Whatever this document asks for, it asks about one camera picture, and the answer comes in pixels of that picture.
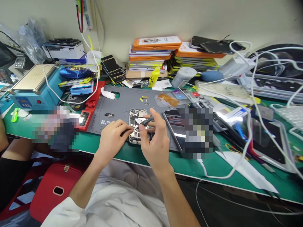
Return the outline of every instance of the wall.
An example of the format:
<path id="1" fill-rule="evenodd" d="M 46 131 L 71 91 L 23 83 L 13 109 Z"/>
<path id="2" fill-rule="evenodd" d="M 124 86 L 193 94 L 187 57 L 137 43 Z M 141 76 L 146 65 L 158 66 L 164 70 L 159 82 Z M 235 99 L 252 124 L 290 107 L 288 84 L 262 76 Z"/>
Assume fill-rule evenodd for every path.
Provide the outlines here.
<path id="1" fill-rule="evenodd" d="M 278 39 L 303 37 L 302 8 L 295 0 L 97 2 L 106 27 L 103 54 L 113 54 L 120 61 L 128 60 L 129 46 L 140 37 L 178 35 L 188 41 L 193 35 L 222 39 L 231 34 L 232 39 L 253 42 L 255 48 Z M 45 24 L 48 38 L 82 39 L 75 11 L 73 0 L 11 0 L 1 3 L 0 22 L 16 30 L 33 16 Z M 97 25 L 101 43 L 103 29 L 98 16 Z M 96 30 L 90 35 L 98 49 Z M 0 40 L 6 42 L 5 36 L 0 34 Z"/>

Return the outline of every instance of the red clamp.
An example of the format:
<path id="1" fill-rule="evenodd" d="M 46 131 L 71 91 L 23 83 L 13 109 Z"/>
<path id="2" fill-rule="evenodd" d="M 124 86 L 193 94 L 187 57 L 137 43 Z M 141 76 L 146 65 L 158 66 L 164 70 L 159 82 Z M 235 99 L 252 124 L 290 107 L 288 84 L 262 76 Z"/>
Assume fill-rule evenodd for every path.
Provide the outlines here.
<path id="1" fill-rule="evenodd" d="M 104 87 L 105 82 L 99 81 L 98 88 L 96 92 L 90 97 L 89 100 L 86 101 L 86 107 L 81 112 L 81 116 L 79 118 L 79 130 L 80 131 L 87 131 L 89 123 L 92 119 L 92 114 L 95 111 L 96 105 L 101 95 L 101 88 Z"/>

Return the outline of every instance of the blue separator machine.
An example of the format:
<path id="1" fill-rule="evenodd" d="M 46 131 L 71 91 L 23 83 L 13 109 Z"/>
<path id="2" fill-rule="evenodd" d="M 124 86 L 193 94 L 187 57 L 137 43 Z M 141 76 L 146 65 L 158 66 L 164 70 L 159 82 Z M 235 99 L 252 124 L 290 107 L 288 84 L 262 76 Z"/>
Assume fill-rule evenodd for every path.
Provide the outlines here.
<path id="1" fill-rule="evenodd" d="M 33 66 L 25 76 L 7 90 L 17 107 L 26 111 L 51 111 L 58 104 L 59 98 L 46 84 L 43 66 L 45 65 Z M 58 86 L 63 81 L 60 76 L 60 69 L 54 67 L 54 65 L 48 65 L 44 70 L 49 86 L 61 97 L 64 88 Z"/>

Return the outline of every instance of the green workbench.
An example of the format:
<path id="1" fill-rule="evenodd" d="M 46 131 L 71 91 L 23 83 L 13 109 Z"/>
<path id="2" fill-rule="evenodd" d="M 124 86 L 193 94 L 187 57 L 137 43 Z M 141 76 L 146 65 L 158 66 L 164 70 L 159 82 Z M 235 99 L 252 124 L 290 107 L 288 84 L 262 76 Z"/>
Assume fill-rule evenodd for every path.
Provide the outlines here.
<path id="1" fill-rule="evenodd" d="M 266 105 L 272 103 L 278 103 L 278 102 L 264 101 L 264 100 L 263 102 Z M 31 120 L 24 121 L 23 118 L 18 118 L 17 122 L 11 123 L 10 113 L 14 110 L 14 108 L 15 105 L 12 106 L 10 111 L 6 114 L 6 116 L 3 119 L 7 133 L 20 137 L 31 138 L 32 137 Z M 276 119 L 284 122 L 287 130 L 291 128 L 291 125 L 285 122 L 284 120 L 282 120 L 279 116 L 276 116 Z M 225 144 L 227 142 L 221 136 L 218 136 L 218 138 L 220 139 L 222 144 Z M 295 146 L 303 150 L 302 147 L 303 143 L 298 138 L 294 137 L 289 133 L 288 133 L 288 138 L 292 149 L 294 149 L 293 146 Z M 98 149 L 99 141 L 100 141 L 100 136 L 98 135 L 79 132 L 75 137 L 72 147 L 75 149 L 79 149 L 80 151 L 83 152 L 94 154 Z M 148 162 L 146 161 L 146 159 L 142 154 L 140 147 L 137 145 L 132 145 L 130 143 L 125 143 L 123 145 L 121 150 L 115 156 L 115 159 L 125 162 L 135 163 L 143 166 L 149 166 Z M 182 158 L 177 153 L 170 152 L 169 161 L 172 167 L 174 168 L 176 174 L 180 174 L 196 179 L 202 179 L 205 181 L 266 195 L 264 191 L 255 188 L 248 180 L 246 180 L 237 171 L 232 175 L 232 177 L 228 179 L 212 179 L 204 176 L 203 169 L 196 160 L 187 160 Z M 221 157 L 219 157 L 215 153 L 208 154 L 207 158 L 204 159 L 203 163 L 207 169 L 208 175 L 210 176 L 226 176 L 232 169 L 227 162 L 225 162 Z M 267 170 L 265 170 L 255 160 L 250 160 L 250 163 L 256 168 L 257 171 L 259 171 L 262 175 L 264 175 L 265 178 L 275 186 L 275 188 L 279 191 L 280 197 L 282 199 L 303 204 L 302 187 L 300 187 L 296 182 L 291 180 L 289 178 L 288 173 L 273 167 L 276 173 L 283 179 L 280 180 L 279 178 L 275 177 Z"/>

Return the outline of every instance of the white power adapter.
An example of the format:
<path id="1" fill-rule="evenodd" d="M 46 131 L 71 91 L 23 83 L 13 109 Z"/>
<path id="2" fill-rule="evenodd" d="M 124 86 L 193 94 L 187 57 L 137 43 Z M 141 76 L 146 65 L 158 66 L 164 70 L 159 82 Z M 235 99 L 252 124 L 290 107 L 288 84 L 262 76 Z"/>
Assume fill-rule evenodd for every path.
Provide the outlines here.
<path id="1" fill-rule="evenodd" d="M 231 58 L 228 62 L 226 62 L 224 65 L 222 65 L 218 71 L 221 72 L 224 76 L 230 77 L 230 76 L 239 76 L 248 70 L 255 67 L 256 63 L 251 58 L 245 58 L 247 62 L 245 62 L 242 58 L 239 56 Z"/>

